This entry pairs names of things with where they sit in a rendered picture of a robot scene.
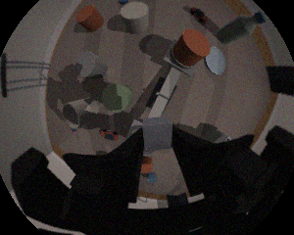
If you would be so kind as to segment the small red toy car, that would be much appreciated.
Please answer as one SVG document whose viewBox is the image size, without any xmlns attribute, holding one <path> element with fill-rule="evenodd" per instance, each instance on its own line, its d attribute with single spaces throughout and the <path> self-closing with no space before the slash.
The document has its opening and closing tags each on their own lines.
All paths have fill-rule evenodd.
<svg viewBox="0 0 294 235">
<path fill-rule="evenodd" d="M 207 17 L 205 17 L 205 13 L 201 12 L 201 9 L 198 8 L 191 8 L 190 13 L 195 17 L 195 19 L 199 19 L 198 23 L 206 23 L 207 22 Z"/>
<path fill-rule="evenodd" d="M 107 140 L 109 141 L 117 141 L 119 140 L 119 135 L 117 134 L 117 132 L 109 132 L 109 130 L 107 129 L 103 129 L 101 130 L 101 137 L 107 138 Z"/>
</svg>

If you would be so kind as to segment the blue cube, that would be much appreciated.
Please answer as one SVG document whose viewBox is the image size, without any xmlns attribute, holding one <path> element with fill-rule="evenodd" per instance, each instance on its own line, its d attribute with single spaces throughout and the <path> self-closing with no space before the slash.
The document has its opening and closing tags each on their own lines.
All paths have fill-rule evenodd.
<svg viewBox="0 0 294 235">
<path fill-rule="evenodd" d="M 147 173 L 147 180 L 150 181 L 150 183 L 158 183 L 158 179 L 156 179 L 156 173 L 155 172 L 150 172 Z"/>
</svg>

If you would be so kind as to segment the orange cylinder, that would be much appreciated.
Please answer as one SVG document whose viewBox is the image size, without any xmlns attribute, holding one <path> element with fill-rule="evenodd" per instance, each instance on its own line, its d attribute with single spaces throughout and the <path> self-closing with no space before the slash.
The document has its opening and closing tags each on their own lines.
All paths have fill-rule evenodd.
<svg viewBox="0 0 294 235">
<path fill-rule="evenodd" d="M 210 47 L 209 40 L 201 31 L 186 28 L 181 38 L 178 38 L 177 44 L 174 44 L 173 54 L 179 63 L 193 67 L 199 60 L 210 55 Z"/>
<path fill-rule="evenodd" d="M 154 167 L 154 162 L 152 162 L 152 156 L 151 158 L 143 156 L 142 171 L 140 171 L 140 173 L 150 173 L 152 171 L 152 167 Z"/>
</svg>

